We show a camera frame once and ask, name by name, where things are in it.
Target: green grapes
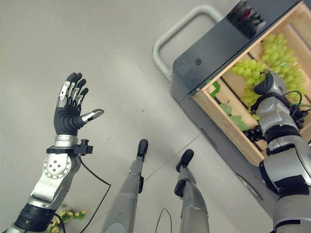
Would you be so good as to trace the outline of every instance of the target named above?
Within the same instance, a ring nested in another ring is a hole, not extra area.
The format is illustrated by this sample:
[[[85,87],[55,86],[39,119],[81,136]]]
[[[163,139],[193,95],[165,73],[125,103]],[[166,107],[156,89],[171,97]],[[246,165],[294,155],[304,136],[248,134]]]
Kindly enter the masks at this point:
[[[284,35],[281,33],[278,35],[269,34],[262,42],[262,48],[261,61],[283,78],[288,91],[297,90],[302,94],[306,93],[303,85],[306,77],[299,71],[301,65],[297,63],[298,58],[294,56],[295,51],[287,47],[287,40]],[[289,97],[294,101],[299,101],[298,93],[291,93]]]
[[[261,75],[260,72],[265,68],[265,63],[257,62],[254,59],[243,59],[230,68],[232,73],[241,75],[245,80],[247,88],[244,89],[242,101],[248,107],[252,106],[260,96],[253,92],[251,88],[264,81],[265,75]]]

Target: artificial leaf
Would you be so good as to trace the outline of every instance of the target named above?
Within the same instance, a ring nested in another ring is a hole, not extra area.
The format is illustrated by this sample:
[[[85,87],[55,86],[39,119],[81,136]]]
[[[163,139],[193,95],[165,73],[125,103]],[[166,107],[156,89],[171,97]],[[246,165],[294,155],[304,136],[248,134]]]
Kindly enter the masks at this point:
[[[242,116],[234,116],[234,115],[231,115],[231,116],[230,116],[230,119],[231,119],[233,122],[238,122],[238,121],[241,121],[241,120],[242,120]]]
[[[246,125],[244,121],[242,121],[242,116],[230,116],[230,119],[233,121],[233,123],[241,130],[249,130],[249,127]]]
[[[219,104],[219,106],[228,116],[231,115],[231,110],[232,110],[231,106],[228,106],[227,104],[224,104],[224,103]]]
[[[220,85],[217,81],[213,82],[213,84],[208,88],[210,96],[214,99],[215,95],[220,90]]]

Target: wooden crate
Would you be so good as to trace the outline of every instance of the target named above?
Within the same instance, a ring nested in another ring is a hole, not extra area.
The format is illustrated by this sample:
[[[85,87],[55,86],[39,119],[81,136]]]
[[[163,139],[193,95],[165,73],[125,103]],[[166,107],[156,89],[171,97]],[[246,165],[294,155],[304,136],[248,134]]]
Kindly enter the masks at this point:
[[[288,40],[287,46],[295,51],[295,56],[302,66],[301,72],[306,76],[307,94],[303,97],[304,104],[311,104],[311,12],[303,2],[299,2],[294,8],[286,13],[275,25],[264,33],[255,43],[248,47],[237,59],[215,76],[208,84],[199,90],[193,99],[213,119],[227,137],[241,151],[249,162],[258,166],[259,162],[266,157],[267,144],[261,140],[252,143],[244,133],[230,120],[229,116],[220,108],[219,103],[210,96],[212,84],[217,81],[221,88],[216,94],[216,99],[221,103],[227,103],[232,107],[233,115],[242,116],[242,120],[250,127],[258,125],[241,101],[245,81],[241,76],[232,74],[229,69],[243,59],[259,60],[261,55],[261,41],[270,33],[283,33]],[[311,137],[311,113],[304,117],[304,128],[300,130],[302,137],[309,141]]]

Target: silver robotic arm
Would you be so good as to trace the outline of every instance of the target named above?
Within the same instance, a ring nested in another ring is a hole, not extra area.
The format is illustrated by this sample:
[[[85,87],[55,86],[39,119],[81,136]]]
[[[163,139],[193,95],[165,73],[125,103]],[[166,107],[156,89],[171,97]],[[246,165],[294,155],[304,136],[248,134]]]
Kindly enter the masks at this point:
[[[311,232],[311,149],[290,115],[286,85],[269,70],[254,91],[262,96],[252,111],[260,117],[268,143],[268,157],[259,169],[267,187],[279,196],[272,232]]]
[[[69,191],[74,174],[80,168],[78,156],[92,153],[92,146],[82,139],[78,145],[78,130],[104,113],[97,109],[80,116],[81,105],[88,89],[81,73],[72,73],[64,82],[55,110],[54,145],[47,149],[43,172],[27,204],[7,233],[44,232]]]

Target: gray floor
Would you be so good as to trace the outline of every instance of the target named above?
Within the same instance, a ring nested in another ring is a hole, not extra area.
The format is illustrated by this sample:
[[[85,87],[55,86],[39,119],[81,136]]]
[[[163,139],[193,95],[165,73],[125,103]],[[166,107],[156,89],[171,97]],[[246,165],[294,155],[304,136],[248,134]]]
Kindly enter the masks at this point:
[[[181,200],[173,194],[175,165],[185,149],[195,151],[191,169],[210,215],[212,233],[269,232],[272,221],[211,144],[170,96],[170,84],[155,67],[153,43],[192,7],[211,4],[224,15],[230,0],[2,0],[0,230],[13,222],[40,176],[45,149],[53,144],[52,119],[59,88],[82,72],[90,93],[83,112],[105,115],[79,131],[94,145],[85,157],[111,192],[86,232],[99,232],[111,201],[135,158],[140,139],[150,146],[144,163],[136,233],[154,232],[163,207],[179,231]],[[212,27],[198,17],[163,49],[168,64]],[[106,187],[83,168],[65,203],[88,211],[71,222],[79,232]],[[166,215],[158,232],[168,233]]]

